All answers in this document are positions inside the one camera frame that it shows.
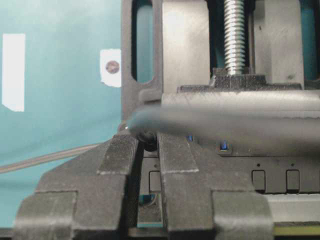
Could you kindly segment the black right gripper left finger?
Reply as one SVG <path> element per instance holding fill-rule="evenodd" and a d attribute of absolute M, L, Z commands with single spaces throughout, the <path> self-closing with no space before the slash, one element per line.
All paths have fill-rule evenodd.
<path fill-rule="evenodd" d="M 138 222 L 140 142 L 117 134 L 44 173 L 16 214 L 16 240 L 120 240 Z"/>

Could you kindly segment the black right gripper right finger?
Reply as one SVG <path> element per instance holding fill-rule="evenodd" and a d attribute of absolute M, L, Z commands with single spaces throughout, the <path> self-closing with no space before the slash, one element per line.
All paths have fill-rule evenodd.
<path fill-rule="evenodd" d="M 267 199 L 251 177 L 186 137 L 160 133 L 162 208 L 171 240 L 272 240 Z"/>

